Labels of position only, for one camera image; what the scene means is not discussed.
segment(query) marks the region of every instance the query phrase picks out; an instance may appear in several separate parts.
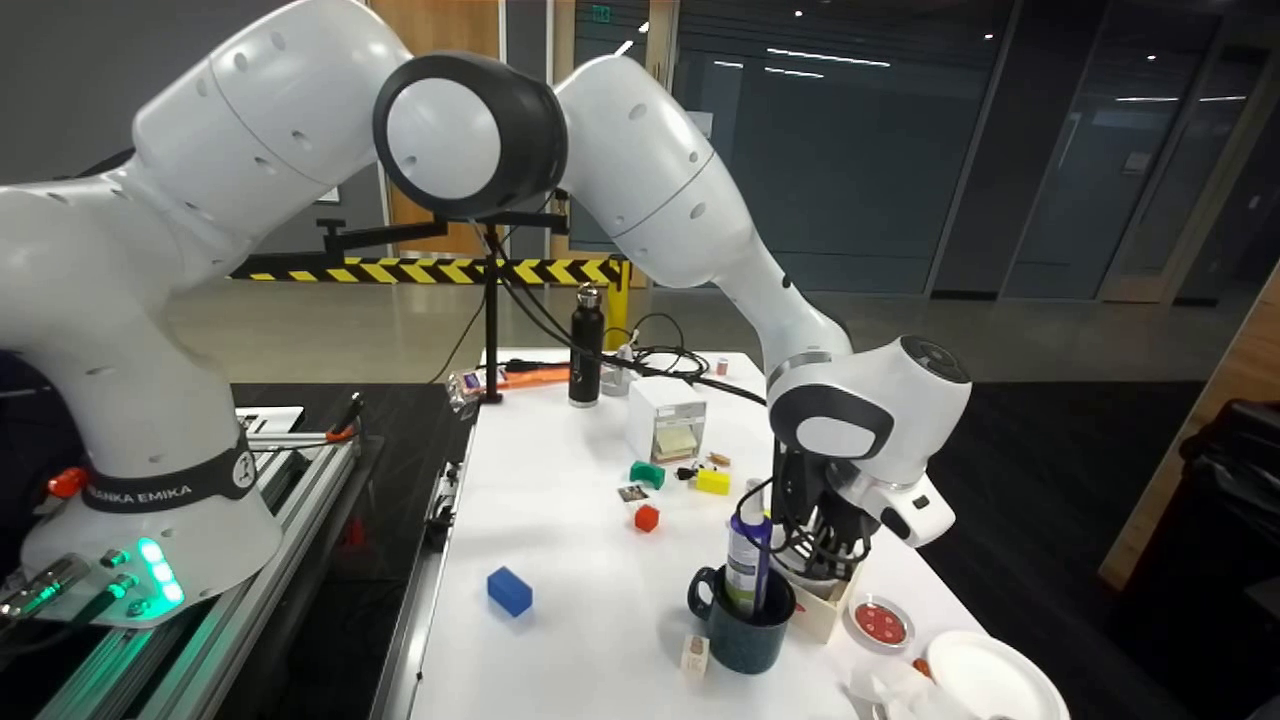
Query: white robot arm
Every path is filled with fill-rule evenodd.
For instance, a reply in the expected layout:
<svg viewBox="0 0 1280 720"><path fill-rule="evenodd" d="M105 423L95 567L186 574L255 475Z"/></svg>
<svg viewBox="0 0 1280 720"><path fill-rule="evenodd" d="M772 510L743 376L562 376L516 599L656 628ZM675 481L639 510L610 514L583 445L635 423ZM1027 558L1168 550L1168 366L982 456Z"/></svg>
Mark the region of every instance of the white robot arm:
<svg viewBox="0 0 1280 720"><path fill-rule="evenodd" d="M506 78L508 66L456 65L470 60L417 60L397 73L379 95L375 147L391 179L422 205L486 214L498 194L479 194L479 182L492 189L487 167L508 163L506 152L511 147L506 139L556 147L562 131L548 107L511 112L487 101L498 85L521 85ZM417 88L470 95L464 104L454 101L470 112L424 131L412 114L431 112L417 107L417 101L429 101ZM854 351L848 334L772 260L711 142L639 65L601 56L556 88L556 104L568 135L565 170L562 154L545 154L548 170L531 177L562 177L556 182L653 280L667 286L715 282L759 331L767 416L780 441L772 520L827 536L827 558L805 562L820 574L848 570L844 558L859 539L856 510L889 520L914 542L950 530L957 514L927 485L923 462L968 405L968 372L923 339ZM448 147L486 147L475 152L486 163L461 170L474 177L475 194L456 177L412 163L431 154L445 142L439 135L448 135Z"/></svg>
<svg viewBox="0 0 1280 720"><path fill-rule="evenodd" d="M778 520L841 536L844 506L900 506L915 542L952 525L919 489L968 379L915 342L854 351L767 256L710 139L634 60L591 60L554 90L486 60L410 60L361 0L303 0L220 42L132 135L136 154L105 177L0 189L0 349L63 392L95 468L27 536L24 567L150 539L179 574L112 622L162 622L250 579L280 539L230 382L156 310L375 154L445 214L562 182L660 282L711 280L759 331L785 456L848 468L780 493Z"/></svg>

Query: green object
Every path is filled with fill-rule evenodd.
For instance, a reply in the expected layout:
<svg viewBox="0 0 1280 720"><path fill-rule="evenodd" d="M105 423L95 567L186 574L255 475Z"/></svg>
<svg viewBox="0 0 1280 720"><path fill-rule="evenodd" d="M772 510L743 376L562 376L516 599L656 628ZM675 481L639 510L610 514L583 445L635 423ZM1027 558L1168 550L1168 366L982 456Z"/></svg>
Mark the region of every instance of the green object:
<svg viewBox="0 0 1280 720"><path fill-rule="evenodd" d="M634 462L634 481L635 481L635 485L647 485L647 489L663 489L667 473L663 473L660 462L635 461L635 462Z"/></svg>

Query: small bottle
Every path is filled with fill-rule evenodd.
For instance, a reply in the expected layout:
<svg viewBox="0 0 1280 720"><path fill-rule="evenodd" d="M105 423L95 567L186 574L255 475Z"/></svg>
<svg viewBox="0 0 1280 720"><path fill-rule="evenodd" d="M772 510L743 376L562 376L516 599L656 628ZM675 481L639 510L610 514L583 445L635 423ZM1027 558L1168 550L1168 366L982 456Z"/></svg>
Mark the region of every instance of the small bottle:
<svg viewBox="0 0 1280 720"><path fill-rule="evenodd" d="M728 520L728 562L724 562L724 597L742 614L758 614L763 608L767 586L767 510L763 493L758 493L742 514Z"/></svg>
<svg viewBox="0 0 1280 720"><path fill-rule="evenodd" d="M568 324L571 349L568 349L568 400L598 405L601 397L601 354L603 354L603 310L601 310L601 286L583 282L578 290L578 310Z"/></svg>

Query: pen holder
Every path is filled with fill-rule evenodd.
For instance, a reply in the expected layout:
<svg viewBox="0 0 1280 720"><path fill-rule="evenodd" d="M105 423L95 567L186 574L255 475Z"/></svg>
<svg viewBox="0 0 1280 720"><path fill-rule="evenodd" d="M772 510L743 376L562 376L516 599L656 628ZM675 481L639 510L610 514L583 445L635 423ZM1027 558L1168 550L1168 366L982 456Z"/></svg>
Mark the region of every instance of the pen holder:
<svg viewBox="0 0 1280 720"><path fill-rule="evenodd" d="M751 614L738 610L724 592L724 567L699 567L689 584L689 610L706 620L711 657L743 677L759 677L778 665L787 620L795 610L794 584L767 567L763 608Z"/></svg>

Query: white container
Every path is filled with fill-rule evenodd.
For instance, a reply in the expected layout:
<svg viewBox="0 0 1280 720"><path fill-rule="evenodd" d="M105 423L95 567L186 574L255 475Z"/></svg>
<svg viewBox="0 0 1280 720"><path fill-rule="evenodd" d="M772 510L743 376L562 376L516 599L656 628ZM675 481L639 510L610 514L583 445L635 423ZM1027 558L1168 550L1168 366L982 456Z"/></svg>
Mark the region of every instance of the white container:
<svg viewBox="0 0 1280 720"><path fill-rule="evenodd" d="M706 449L710 400L686 379L639 376L629 388L629 445L653 462L693 461Z"/></svg>

